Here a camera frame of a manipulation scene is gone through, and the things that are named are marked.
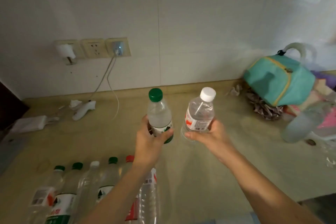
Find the transparent bottle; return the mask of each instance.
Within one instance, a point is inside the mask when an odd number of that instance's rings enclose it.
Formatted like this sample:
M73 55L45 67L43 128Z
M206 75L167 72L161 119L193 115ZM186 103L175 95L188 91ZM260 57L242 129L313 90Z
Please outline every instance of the transparent bottle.
M43 224L45 222L54 203L55 196L64 184L64 170L64 166L56 166L43 186L35 191L23 223Z
M99 203L119 182L120 176L117 163L117 157L111 157L108 159L108 166L103 171L103 175L100 179L100 187L98 189L96 203Z
M156 170L147 175L139 193L139 223L157 224L159 216L158 189Z
M83 164L76 162L72 169L64 176L64 186L55 197L53 207L46 220L46 224L67 224L75 210L78 181L82 176Z
M154 136L159 136L161 133L167 131L173 127L171 119L171 112L163 99L163 93L159 88L153 88L149 91L149 104L147 109L147 116L149 124L152 127ZM174 135L165 141L169 143L173 139Z
M189 102L185 122L181 128L183 137L185 132L206 132L215 116L212 103L215 96L216 91L213 88L204 87L201 94Z
M134 160L133 155L128 155L126 157L126 163L123 165L121 169L121 176L124 176L131 168ZM134 199L134 202L131 206L131 209L128 212L128 215L125 220L125 224L138 224L138 216L139 216L139 195L137 195Z
M327 167L336 168L336 140L322 141L321 148Z
M333 106L334 103L330 101L310 105L287 125L281 132L281 137L288 143L304 139L324 121Z
M78 223L96 205L99 180L99 161L92 161L90 169L79 180L75 203L76 213L71 219L71 224Z

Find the person's left arm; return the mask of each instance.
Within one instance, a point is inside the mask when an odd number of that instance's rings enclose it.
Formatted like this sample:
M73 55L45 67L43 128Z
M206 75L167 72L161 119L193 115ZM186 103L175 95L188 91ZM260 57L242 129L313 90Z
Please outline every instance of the person's left arm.
M125 221L146 174L159 158L163 143L174 133L173 129L169 129L159 137L152 137L148 126L148 118L144 116L141 120L141 128L136 134L132 168L92 212L80 221L80 224L119 224Z

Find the bag handle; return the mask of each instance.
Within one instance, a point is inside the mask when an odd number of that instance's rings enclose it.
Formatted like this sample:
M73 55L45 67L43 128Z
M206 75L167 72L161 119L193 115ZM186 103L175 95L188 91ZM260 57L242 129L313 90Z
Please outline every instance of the bag handle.
M291 43L289 45L287 45L285 48L283 48L282 50L278 51L278 55L283 56L289 49L296 49L300 52L300 63L303 62L303 60L306 58L306 48L302 43Z

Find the bottle label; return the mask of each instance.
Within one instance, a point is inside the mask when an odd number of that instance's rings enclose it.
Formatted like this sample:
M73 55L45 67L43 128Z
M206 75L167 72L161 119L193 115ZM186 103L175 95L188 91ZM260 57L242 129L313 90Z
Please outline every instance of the bottle label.
M138 209L139 209L139 198L138 196L136 196L136 199L134 200L125 221L137 220L138 219Z
M173 121L170 121L169 124L167 126L164 126L162 128L156 128L156 127L152 127L152 132L153 132L153 135L155 137L159 136L160 134L162 134L163 132L167 131L168 129L172 128L173 127ZM172 139L173 139L174 135L172 135L171 137L169 137L165 143L169 143Z
M76 194L57 195L45 224L67 224L75 198Z
M103 186L98 189L98 198L96 203L99 203L113 189L114 186Z
M152 168L152 170L148 173L144 184L156 184L156 169Z
M185 114L185 124L191 130L203 131L208 128L212 120L195 120L191 117L189 112L189 107L187 113Z
M54 199L55 199L54 187L40 187L35 191L30 205L52 206Z

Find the person's left hand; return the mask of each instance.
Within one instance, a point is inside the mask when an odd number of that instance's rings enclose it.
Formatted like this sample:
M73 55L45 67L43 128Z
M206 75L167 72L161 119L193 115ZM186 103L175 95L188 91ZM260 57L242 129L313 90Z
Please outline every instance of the person's left hand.
M133 166L151 170L159 159L163 143L173 135L174 129L163 132L158 137L152 137L149 134L149 125L147 115L142 117L141 128L136 133L135 155Z

